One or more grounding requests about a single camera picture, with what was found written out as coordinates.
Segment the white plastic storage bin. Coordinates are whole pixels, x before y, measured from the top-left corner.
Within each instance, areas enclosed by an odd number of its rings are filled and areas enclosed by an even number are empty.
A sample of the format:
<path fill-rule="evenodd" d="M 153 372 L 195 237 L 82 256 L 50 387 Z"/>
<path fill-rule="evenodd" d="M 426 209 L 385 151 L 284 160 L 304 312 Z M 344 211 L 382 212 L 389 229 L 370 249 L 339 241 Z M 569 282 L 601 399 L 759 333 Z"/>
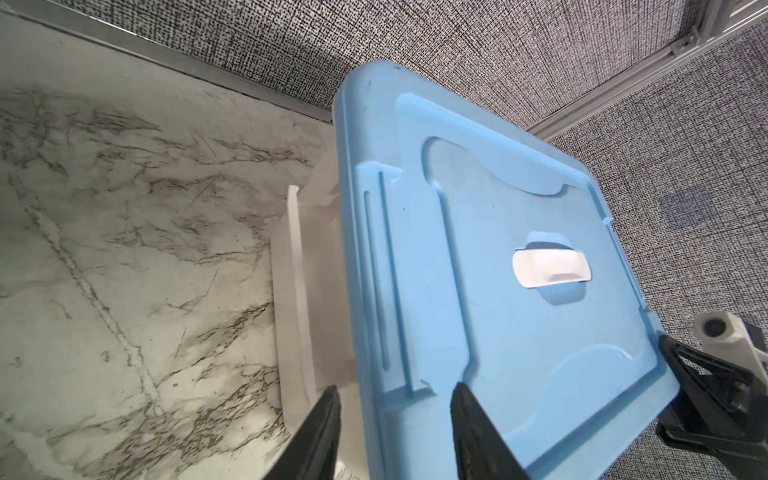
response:
<path fill-rule="evenodd" d="M 351 332 L 338 157 L 327 151 L 290 185 L 270 238 L 283 419 L 296 433 L 329 386 L 341 400 L 338 479 L 370 476 Z"/>

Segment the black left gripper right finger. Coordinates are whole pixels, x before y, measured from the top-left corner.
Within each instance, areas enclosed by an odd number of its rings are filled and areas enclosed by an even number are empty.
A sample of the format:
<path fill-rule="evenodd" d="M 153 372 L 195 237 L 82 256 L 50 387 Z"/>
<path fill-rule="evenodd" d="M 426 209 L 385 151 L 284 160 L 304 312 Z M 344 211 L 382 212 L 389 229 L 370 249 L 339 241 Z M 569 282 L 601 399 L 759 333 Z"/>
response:
<path fill-rule="evenodd" d="M 460 480 L 528 480 L 470 388 L 458 383 L 450 402 L 453 443 Z"/>

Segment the blue plastic bin lid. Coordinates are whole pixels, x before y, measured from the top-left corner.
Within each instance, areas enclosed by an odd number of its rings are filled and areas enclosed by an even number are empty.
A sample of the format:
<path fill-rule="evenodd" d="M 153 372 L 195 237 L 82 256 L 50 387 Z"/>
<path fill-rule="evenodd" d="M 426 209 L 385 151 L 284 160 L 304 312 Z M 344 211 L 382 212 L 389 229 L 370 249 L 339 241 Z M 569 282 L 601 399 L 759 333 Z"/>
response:
<path fill-rule="evenodd" d="M 530 478 L 599 478 L 679 384 L 589 170 L 389 61 L 332 113 L 371 477 L 456 478 L 464 384 Z"/>

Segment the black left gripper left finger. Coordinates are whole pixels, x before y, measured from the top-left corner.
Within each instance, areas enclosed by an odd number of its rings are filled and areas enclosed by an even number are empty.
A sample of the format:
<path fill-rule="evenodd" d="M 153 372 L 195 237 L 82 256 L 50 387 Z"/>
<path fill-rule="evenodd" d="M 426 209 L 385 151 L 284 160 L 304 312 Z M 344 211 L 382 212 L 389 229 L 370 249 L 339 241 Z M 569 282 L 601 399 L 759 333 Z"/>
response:
<path fill-rule="evenodd" d="M 327 387 L 264 480 L 332 480 L 341 434 L 341 400 Z"/>

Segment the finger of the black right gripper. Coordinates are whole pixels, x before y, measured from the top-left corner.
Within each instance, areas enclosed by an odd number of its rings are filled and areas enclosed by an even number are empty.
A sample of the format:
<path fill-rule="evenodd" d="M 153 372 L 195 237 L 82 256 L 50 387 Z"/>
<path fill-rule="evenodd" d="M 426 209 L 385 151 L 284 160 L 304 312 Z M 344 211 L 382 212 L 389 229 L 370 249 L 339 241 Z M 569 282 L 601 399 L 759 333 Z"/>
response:
<path fill-rule="evenodd" d="M 767 460 L 767 386 L 752 371 L 659 338 L 680 392 L 658 417 L 656 435 L 668 447 L 720 461 Z"/>

